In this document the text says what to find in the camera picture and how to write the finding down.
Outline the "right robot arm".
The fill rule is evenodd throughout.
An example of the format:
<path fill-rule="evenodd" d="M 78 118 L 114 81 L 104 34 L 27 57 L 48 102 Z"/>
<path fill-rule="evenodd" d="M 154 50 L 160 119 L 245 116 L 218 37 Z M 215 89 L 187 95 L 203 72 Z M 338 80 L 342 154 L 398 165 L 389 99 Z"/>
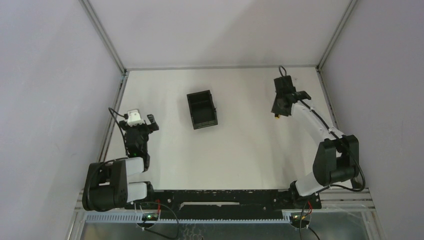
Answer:
<path fill-rule="evenodd" d="M 326 122 L 313 106 L 306 91 L 298 91 L 289 75 L 273 80 L 275 98 L 271 112 L 275 117 L 292 117 L 300 123 L 317 145 L 312 170 L 293 181 L 289 187 L 289 203 L 302 208 L 309 196 L 330 187 L 341 187 L 345 181 L 356 177 L 365 179 L 359 164 L 359 140 L 346 135 Z"/>

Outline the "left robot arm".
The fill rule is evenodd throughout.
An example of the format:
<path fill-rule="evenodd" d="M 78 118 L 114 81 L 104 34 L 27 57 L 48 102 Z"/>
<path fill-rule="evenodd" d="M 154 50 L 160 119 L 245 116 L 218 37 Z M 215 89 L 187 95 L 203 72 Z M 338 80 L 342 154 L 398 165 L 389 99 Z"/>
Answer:
<path fill-rule="evenodd" d="M 89 165 L 82 194 L 82 206 L 86 211 L 106 212 L 124 208 L 134 201 L 145 209 L 155 205 L 157 196 L 149 181 L 128 180 L 150 167 L 149 135 L 158 131 L 159 125 L 152 114 L 147 115 L 147 118 L 149 123 L 139 113 L 132 111 L 126 120 L 119 122 L 125 157 Z"/>

